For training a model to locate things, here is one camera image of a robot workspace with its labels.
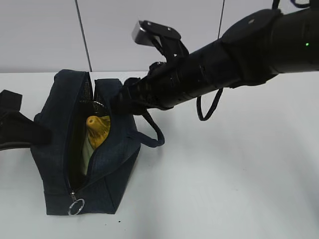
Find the metal ring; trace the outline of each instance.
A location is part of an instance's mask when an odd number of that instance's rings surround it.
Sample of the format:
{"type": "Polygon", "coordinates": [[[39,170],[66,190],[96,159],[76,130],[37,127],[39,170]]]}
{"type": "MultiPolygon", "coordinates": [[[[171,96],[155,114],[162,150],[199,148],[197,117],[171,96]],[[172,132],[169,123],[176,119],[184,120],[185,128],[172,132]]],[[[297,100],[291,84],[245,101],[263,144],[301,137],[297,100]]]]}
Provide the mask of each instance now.
{"type": "Polygon", "coordinates": [[[85,201],[84,201],[84,199],[82,199],[82,198],[80,198],[80,199],[74,201],[74,202],[69,206],[68,215],[69,215],[69,216],[78,215],[78,214],[82,211],[82,209],[84,208],[84,204],[85,204],[85,201]],[[71,213],[71,209],[74,207],[75,204],[79,203],[80,201],[82,202],[82,206],[79,208],[79,210],[76,212],[76,214],[72,214],[72,213],[71,213]]]}

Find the white wall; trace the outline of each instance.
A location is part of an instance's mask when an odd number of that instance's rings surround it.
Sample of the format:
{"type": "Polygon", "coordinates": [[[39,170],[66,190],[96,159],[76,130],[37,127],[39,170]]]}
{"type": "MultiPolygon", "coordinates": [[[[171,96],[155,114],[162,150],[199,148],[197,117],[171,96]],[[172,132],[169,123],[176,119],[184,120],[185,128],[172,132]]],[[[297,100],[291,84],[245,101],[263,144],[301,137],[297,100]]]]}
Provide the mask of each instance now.
{"type": "Polygon", "coordinates": [[[89,69],[73,0],[1,0],[0,32],[0,73],[89,69]]]}
{"type": "MultiPolygon", "coordinates": [[[[296,10],[281,0],[284,12],[296,10]]],[[[140,71],[163,57],[136,45],[138,19],[179,31],[190,52],[217,37],[222,0],[78,0],[93,71],[140,71]]],[[[272,0],[226,0],[222,33],[272,0]]],[[[75,0],[2,0],[0,73],[89,70],[75,0]]]]}

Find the metal bracket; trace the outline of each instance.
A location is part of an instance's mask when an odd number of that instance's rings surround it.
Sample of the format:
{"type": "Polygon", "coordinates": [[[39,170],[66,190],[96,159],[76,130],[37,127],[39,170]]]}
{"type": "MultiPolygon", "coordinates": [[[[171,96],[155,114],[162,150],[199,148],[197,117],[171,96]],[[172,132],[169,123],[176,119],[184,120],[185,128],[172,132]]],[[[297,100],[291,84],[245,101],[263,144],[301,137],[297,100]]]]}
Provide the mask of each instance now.
{"type": "Polygon", "coordinates": [[[189,55],[181,42],[180,34],[172,27],[160,25],[151,21],[138,21],[132,37],[135,43],[155,47],[167,60],[183,58],[189,55]]]}

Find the zipper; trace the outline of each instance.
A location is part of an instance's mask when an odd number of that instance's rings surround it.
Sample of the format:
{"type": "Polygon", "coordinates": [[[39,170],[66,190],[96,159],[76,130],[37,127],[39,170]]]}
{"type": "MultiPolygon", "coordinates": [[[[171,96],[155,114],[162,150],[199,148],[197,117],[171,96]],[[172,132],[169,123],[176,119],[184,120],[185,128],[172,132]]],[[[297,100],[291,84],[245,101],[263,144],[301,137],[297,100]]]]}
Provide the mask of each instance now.
{"type": "MultiPolygon", "coordinates": [[[[90,76],[88,76],[87,80],[83,82],[83,84],[81,85],[81,90],[80,90],[80,91],[84,90],[83,86],[86,84],[86,82],[88,82],[88,85],[89,85],[89,87],[90,87],[90,95],[91,95],[91,98],[90,98],[90,99],[87,99],[87,100],[89,100],[89,101],[94,101],[94,100],[97,100],[98,98],[101,99],[101,100],[103,100],[101,97],[98,97],[98,96],[99,96],[98,90],[96,90],[96,91],[93,93],[92,82],[90,81],[90,76]]],[[[78,107],[79,107],[80,98],[81,98],[81,93],[77,96],[76,103],[75,103],[75,107],[74,107],[74,110],[73,110],[73,112],[72,112],[71,122],[74,121],[74,117],[75,117],[74,112],[75,112],[75,111],[78,109],[78,107]]],[[[100,103],[101,105],[103,105],[104,107],[106,107],[106,106],[105,106],[105,102],[102,102],[102,103],[101,103],[101,102],[98,102],[98,103],[100,103]]],[[[69,128],[69,131],[68,131],[68,133],[67,133],[67,142],[68,142],[69,139],[70,139],[71,130],[73,131],[73,128],[72,128],[72,127],[69,128]]],[[[71,187],[70,180],[69,180],[68,165],[67,165],[68,160],[66,160],[66,158],[67,158],[67,150],[68,150],[69,147],[66,147],[66,150],[65,150],[65,152],[64,152],[64,158],[63,158],[64,179],[65,179],[65,182],[66,182],[67,191],[68,191],[68,193],[70,194],[70,197],[71,197],[72,202],[73,202],[73,203],[71,204],[71,206],[69,207],[69,211],[68,211],[68,214],[69,214],[69,215],[72,215],[72,214],[70,214],[70,210],[72,209],[72,207],[73,207],[75,204],[77,204],[78,202],[80,202],[80,201],[82,201],[82,206],[81,206],[81,208],[79,209],[79,211],[78,211],[76,214],[78,214],[78,213],[83,209],[84,203],[85,203],[85,202],[84,202],[84,199],[78,199],[78,200],[77,200],[75,195],[76,195],[77,192],[83,190],[84,188],[86,188],[86,187],[88,186],[88,182],[90,181],[90,177],[91,177],[91,171],[92,171],[92,165],[93,165],[93,161],[94,161],[94,156],[95,156],[95,154],[99,151],[99,149],[101,148],[101,146],[104,145],[104,144],[108,141],[108,138],[109,138],[111,132],[112,132],[112,127],[110,128],[110,132],[109,132],[108,137],[103,141],[103,143],[102,143],[98,148],[96,148],[96,149],[94,150],[94,152],[93,152],[93,154],[91,155],[90,160],[89,160],[88,169],[87,169],[87,175],[86,175],[86,177],[85,177],[85,179],[84,179],[84,182],[82,183],[82,186],[79,187],[79,188],[77,188],[76,190],[71,187]]]]}
{"type": "MultiPolygon", "coordinates": [[[[71,114],[71,120],[70,120],[71,123],[74,122],[74,118],[75,118],[75,114],[74,113],[79,107],[80,98],[81,98],[83,90],[85,88],[85,84],[88,84],[89,90],[90,90],[90,96],[91,96],[91,99],[93,99],[93,90],[92,90],[92,83],[91,83],[91,80],[90,80],[90,74],[86,73],[85,77],[86,77],[86,80],[83,81],[83,83],[82,83],[82,85],[80,87],[80,92],[78,93],[78,96],[77,96],[76,102],[75,102],[75,106],[74,106],[74,109],[73,109],[72,114],[71,114]]],[[[66,142],[69,142],[72,131],[73,131],[73,127],[69,127],[68,132],[67,132],[67,140],[66,140],[66,142]]],[[[67,145],[67,147],[65,148],[64,155],[63,155],[63,175],[64,175],[64,181],[65,181],[68,193],[71,195],[72,200],[73,199],[76,200],[76,198],[75,198],[75,193],[76,192],[74,192],[74,190],[71,187],[70,180],[69,180],[69,175],[68,175],[69,174],[69,172],[68,172],[68,167],[69,166],[68,166],[68,160],[66,160],[67,154],[68,154],[68,148],[69,148],[69,145],[67,145]]]]}
{"type": "MultiPolygon", "coordinates": [[[[97,92],[94,92],[94,97],[93,97],[94,100],[97,99],[96,94],[97,94],[97,96],[98,96],[98,90],[97,90],[97,92]]],[[[100,104],[103,105],[103,107],[106,107],[106,106],[105,106],[105,102],[102,102],[102,103],[100,103],[100,104]]],[[[103,143],[102,143],[99,147],[97,147],[97,148],[93,151],[93,153],[92,153],[92,155],[91,155],[91,157],[90,157],[90,159],[89,159],[89,164],[88,164],[88,169],[87,169],[87,174],[86,174],[85,180],[84,180],[84,182],[82,183],[82,186],[79,187],[79,188],[76,190],[76,192],[74,192],[74,191],[72,190],[72,192],[70,193],[71,197],[74,197],[74,198],[75,198],[75,193],[77,193],[77,192],[83,190],[84,188],[86,188],[86,187],[88,186],[88,182],[90,181],[90,178],[91,178],[91,171],[92,171],[92,165],[93,165],[93,162],[94,162],[94,156],[95,156],[95,154],[100,150],[100,148],[101,148],[104,144],[106,144],[106,143],[108,142],[108,139],[110,138],[111,132],[112,132],[112,127],[110,128],[110,132],[109,132],[107,138],[103,141],[103,143]]]]}

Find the dark blue bag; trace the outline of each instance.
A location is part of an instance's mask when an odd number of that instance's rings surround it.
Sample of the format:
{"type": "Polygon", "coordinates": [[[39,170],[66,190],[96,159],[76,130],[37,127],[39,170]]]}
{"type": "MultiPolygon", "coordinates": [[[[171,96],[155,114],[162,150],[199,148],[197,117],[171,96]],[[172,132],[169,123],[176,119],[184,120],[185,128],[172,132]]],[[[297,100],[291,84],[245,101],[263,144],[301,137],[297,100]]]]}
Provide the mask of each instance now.
{"type": "Polygon", "coordinates": [[[112,113],[109,99],[121,87],[118,79],[96,80],[93,95],[88,72],[62,70],[55,75],[49,97],[34,118],[52,131],[52,142],[31,147],[43,180],[48,215],[114,214],[141,143],[150,147],[164,144],[161,130],[148,113],[143,116],[155,129],[157,140],[138,132],[132,115],[112,113]],[[110,132],[92,154],[84,176],[80,173],[80,160],[85,121],[101,110],[110,116],[110,132]]]}

